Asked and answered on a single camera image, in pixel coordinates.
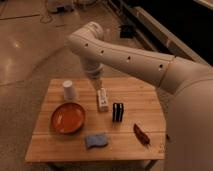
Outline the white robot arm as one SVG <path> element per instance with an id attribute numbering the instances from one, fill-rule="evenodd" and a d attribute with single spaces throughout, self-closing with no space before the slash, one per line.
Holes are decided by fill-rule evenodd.
<path id="1" fill-rule="evenodd" d="M 173 95 L 166 117 L 165 171 L 213 171 L 213 67 L 174 55 L 107 43 L 89 22 L 67 37 L 89 75 L 103 64 Z"/>

